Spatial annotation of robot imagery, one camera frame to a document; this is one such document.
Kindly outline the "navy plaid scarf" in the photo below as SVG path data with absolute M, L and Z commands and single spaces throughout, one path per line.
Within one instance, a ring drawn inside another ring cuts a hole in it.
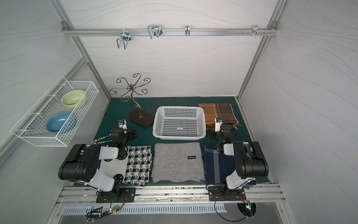
M 204 152 L 206 182 L 223 184 L 230 190 L 242 189 L 244 185 L 266 176 L 266 164 L 255 153 L 250 142 L 226 143 L 218 149 L 207 147 Z

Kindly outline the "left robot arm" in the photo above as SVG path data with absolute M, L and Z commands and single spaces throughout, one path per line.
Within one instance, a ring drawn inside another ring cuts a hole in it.
M 122 188 L 125 174 L 109 177 L 98 168 L 98 161 L 124 161 L 128 157 L 128 141 L 136 139 L 137 131 L 122 127 L 112 131 L 114 146 L 103 146 L 100 140 L 86 145 L 75 144 L 60 166 L 61 180 L 88 185 L 97 190 L 97 203 L 132 203 L 135 188 Z

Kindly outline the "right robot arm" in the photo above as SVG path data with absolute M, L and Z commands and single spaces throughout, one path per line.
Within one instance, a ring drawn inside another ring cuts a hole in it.
M 207 136 L 218 141 L 216 147 L 206 146 L 203 156 L 209 200 L 244 202 L 244 187 L 269 174 L 260 144 L 233 141 L 226 124 L 207 130 Z

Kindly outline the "brown plaid fringed scarf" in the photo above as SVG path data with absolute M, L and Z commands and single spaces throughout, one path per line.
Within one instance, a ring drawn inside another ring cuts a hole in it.
M 223 124 L 230 125 L 232 129 L 241 127 L 230 104 L 204 103 L 199 104 L 199 107 L 204 110 L 207 128 L 215 128 L 216 118 L 221 118 Z

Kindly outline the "black white smiley scarf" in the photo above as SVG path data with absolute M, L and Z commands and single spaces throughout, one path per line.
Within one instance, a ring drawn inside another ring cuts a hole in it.
M 128 146 L 124 159 L 102 160 L 99 171 L 121 184 L 145 186 L 149 182 L 151 168 L 151 146 Z

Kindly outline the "grey scarf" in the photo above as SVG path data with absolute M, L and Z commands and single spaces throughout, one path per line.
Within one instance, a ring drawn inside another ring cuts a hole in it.
M 200 143 L 157 143 L 154 147 L 152 179 L 154 183 L 204 181 Z

